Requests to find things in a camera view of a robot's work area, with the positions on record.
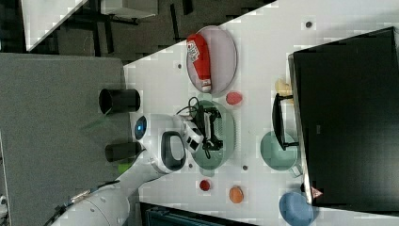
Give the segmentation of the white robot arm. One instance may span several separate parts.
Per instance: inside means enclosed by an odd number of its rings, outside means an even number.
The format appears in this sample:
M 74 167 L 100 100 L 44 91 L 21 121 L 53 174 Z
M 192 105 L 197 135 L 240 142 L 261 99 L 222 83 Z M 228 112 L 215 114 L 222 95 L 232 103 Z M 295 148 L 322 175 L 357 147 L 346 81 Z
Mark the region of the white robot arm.
M 117 179 L 90 188 L 59 205 L 43 226 L 123 226 L 130 216 L 129 197 L 143 184 L 180 170 L 188 153 L 220 144 L 215 107 L 194 108 L 192 116 L 145 114 L 137 119 L 134 162 Z

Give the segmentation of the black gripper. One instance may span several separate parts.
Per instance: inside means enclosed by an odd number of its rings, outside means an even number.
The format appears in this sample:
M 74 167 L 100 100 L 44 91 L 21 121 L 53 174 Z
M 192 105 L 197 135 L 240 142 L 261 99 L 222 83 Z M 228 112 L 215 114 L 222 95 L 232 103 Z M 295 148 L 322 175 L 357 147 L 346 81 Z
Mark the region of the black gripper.
M 197 107 L 195 124 L 203 135 L 202 149 L 204 151 L 218 151 L 223 147 L 223 141 L 215 135 L 214 122 L 220 119 L 221 115 L 215 107 Z

